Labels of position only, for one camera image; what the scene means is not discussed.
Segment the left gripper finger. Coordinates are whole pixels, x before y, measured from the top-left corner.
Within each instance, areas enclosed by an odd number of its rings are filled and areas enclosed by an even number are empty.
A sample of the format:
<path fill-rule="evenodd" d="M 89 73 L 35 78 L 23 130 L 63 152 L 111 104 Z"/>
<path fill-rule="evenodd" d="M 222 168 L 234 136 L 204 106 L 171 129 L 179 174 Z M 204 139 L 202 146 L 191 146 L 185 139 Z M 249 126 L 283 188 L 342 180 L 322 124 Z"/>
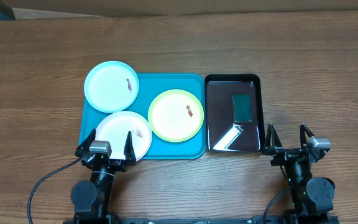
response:
<path fill-rule="evenodd" d="M 88 137 L 76 148 L 75 156 L 81 157 L 84 152 L 89 151 L 91 143 L 95 140 L 96 130 L 92 129 Z"/>
<path fill-rule="evenodd" d="M 136 165 L 136 156 L 132 144 L 132 132 L 129 131 L 124 146 L 125 164 L 129 166 Z"/>

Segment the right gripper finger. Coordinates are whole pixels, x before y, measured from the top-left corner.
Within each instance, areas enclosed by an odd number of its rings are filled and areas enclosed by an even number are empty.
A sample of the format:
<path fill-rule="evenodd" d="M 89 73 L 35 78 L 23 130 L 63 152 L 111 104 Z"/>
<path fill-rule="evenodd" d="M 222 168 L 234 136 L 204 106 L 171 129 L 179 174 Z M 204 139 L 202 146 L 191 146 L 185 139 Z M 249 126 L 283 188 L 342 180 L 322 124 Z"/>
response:
<path fill-rule="evenodd" d="M 272 123 L 267 126 L 265 143 L 262 148 L 263 155 L 275 155 L 283 149 L 281 141 Z"/>
<path fill-rule="evenodd" d="M 301 148 L 304 148 L 307 143 L 306 138 L 311 138 L 314 136 L 314 134 L 311 132 L 311 130 L 307 127 L 305 123 L 300 125 L 300 146 Z"/>

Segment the pink white plate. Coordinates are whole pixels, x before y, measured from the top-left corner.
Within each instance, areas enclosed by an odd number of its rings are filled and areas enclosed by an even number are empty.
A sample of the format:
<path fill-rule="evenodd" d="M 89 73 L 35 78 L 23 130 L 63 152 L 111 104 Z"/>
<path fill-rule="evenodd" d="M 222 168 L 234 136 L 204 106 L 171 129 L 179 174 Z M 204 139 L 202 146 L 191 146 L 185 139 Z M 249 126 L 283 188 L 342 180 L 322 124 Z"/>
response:
<path fill-rule="evenodd" d="M 147 120 L 132 111 L 110 114 L 96 128 L 96 140 L 108 141 L 111 159 L 124 159 L 124 146 L 128 132 L 132 133 L 132 145 L 136 160 L 143 158 L 152 143 L 152 130 Z"/>

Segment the green scrubbing sponge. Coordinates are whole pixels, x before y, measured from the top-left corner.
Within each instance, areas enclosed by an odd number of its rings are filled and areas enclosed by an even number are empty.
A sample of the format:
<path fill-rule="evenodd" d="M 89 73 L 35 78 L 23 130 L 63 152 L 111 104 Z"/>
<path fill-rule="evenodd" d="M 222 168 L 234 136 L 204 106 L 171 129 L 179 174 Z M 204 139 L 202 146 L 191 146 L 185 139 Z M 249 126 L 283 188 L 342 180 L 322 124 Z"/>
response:
<path fill-rule="evenodd" d="M 245 123 L 252 121 L 251 99 L 249 95 L 233 95 L 234 121 Z"/>

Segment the yellow green plate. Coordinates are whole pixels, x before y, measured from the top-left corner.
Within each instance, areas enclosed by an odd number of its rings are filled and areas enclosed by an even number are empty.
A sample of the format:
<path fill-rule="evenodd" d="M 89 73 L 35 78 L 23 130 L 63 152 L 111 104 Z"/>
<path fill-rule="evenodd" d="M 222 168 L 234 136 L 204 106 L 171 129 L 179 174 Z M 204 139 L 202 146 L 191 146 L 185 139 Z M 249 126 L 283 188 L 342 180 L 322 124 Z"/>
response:
<path fill-rule="evenodd" d="M 154 98 L 147 116 L 152 131 L 160 139 L 183 142 L 196 136 L 201 130 L 204 109 L 194 94 L 172 89 Z"/>

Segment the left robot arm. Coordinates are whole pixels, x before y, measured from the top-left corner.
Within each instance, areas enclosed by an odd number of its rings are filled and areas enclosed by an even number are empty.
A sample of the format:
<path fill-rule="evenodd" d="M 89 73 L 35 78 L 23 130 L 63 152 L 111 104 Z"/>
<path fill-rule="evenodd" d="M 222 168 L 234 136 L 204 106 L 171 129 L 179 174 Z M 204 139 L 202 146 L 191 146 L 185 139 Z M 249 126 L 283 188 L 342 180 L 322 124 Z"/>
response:
<path fill-rule="evenodd" d="M 96 130 L 76 148 L 81 164 L 91 170 L 89 180 L 82 180 L 71 190 L 74 205 L 73 223 L 122 223 L 115 213 L 108 211 L 112 184 L 116 172 L 127 171 L 128 166 L 136 165 L 132 134 L 128 133 L 124 145 L 124 158 L 111 159 L 111 145 L 107 141 L 96 140 Z"/>

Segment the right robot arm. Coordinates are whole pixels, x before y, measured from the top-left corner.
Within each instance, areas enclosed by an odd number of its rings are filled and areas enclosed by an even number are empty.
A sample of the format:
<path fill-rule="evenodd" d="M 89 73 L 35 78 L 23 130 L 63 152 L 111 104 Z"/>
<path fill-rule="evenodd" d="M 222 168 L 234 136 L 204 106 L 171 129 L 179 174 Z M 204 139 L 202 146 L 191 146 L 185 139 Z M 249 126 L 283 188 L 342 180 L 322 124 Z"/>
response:
<path fill-rule="evenodd" d="M 288 188 L 268 203 L 262 216 L 263 223 L 338 223 L 333 210 L 335 184 L 327 177 L 313 177 L 311 166 L 330 150 L 329 139 L 315 136 L 305 124 L 300 125 L 300 147 L 285 149 L 272 124 L 268 125 L 262 154 L 272 156 L 271 166 L 279 166 Z M 268 217 L 270 207 L 280 197 L 289 193 L 292 209 L 283 215 Z"/>

